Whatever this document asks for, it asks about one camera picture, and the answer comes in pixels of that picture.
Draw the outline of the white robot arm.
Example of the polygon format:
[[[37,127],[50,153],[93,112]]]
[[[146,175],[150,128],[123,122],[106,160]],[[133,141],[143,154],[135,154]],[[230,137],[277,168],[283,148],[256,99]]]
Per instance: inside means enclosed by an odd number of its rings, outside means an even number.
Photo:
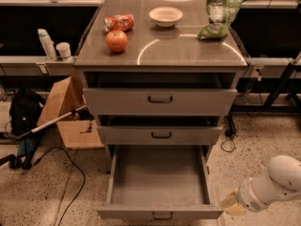
[[[245,179],[222,202],[229,215],[242,216],[247,211],[259,213],[274,202],[301,199],[301,161],[288,155],[273,157],[266,171]]]

